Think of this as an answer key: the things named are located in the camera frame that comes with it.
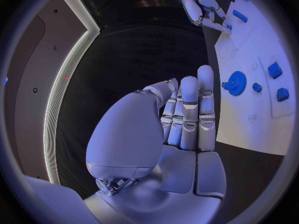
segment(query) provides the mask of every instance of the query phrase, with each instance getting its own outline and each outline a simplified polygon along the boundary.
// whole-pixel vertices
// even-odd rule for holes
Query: blue gear
[[[222,83],[222,87],[233,96],[241,95],[246,88],[247,79],[241,71],[234,72],[228,82]]]

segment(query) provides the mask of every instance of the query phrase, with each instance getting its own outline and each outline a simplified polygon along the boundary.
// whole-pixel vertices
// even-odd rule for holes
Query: blue cube
[[[270,76],[272,76],[273,79],[276,79],[278,76],[280,76],[283,73],[280,66],[277,64],[277,62],[269,66],[268,71]]]
[[[284,101],[289,98],[289,91],[285,88],[280,88],[277,90],[277,100],[279,102]]]

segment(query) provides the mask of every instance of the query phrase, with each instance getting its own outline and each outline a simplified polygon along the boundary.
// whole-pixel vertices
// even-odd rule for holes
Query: white panel
[[[250,36],[243,35],[242,29],[234,23],[232,35],[222,34],[215,45],[221,83],[227,82],[235,71],[243,72],[247,78],[246,89],[240,96],[232,96],[221,88],[217,141],[285,155],[293,133],[296,107],[291,66],[275,31],[263,14],[247,0],[236,0],[232,4],[228,10],[229,19],[234,20],[232,12],[237,7],[236,10],[248,16],[247,23],[254,30]],[[238,36],[240,40],[246,37],[239,50],[235,46],[240,44],[236,41]],[[275,61],[283,74],[274,80],[269,75],[268,66]],[[263,87],[260,93],[252,89],[255,82]],[[290,98],[277,102],[277,89],[281,87],[289,90]]]

